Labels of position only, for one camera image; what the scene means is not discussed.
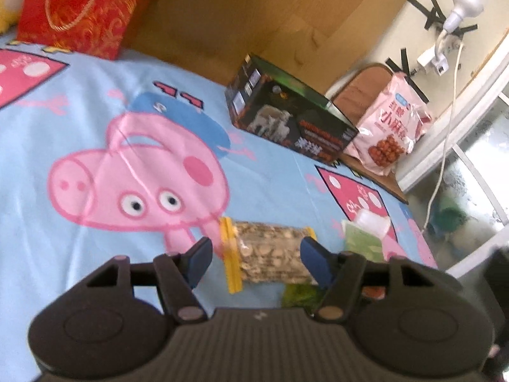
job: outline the pig snout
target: pig snout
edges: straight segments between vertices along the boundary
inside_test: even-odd
[[[92,174],[75,158],[53,164],[48,191],[55,209],[73,222],[79,222],[93,209],[96,194]]]

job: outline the white light bulb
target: white light bulb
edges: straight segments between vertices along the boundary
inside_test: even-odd
[[[452,0],[454,8],[444,22],[444,30],[452,33],[467,17],[477,17],[484,11],[481,0]]]

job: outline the cardboard box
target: cardboard box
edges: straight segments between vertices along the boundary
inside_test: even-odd
[[[327,98],[255,55],[246,56],[226,99],[237,128],[327,164],[358,133]]]

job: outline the transparent wrapper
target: transparent wrapper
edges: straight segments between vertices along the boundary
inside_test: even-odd
[[[315,283],[300,259],[300,242],[315,238],[312,228],[248,223],[224,217],[220,221],[228,290],[242,282]]]
[[[405,80],[395,73],[357,124],[359,134],[345,148],[369,171],[388,175],[394,163],[410,154],[433,119],[426,104]]]

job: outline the wooden wall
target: wooden wall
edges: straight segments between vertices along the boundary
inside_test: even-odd
[[[375,45],[405,0],[152,0],[141,52],[227,84],[249,52],[324,92]]]

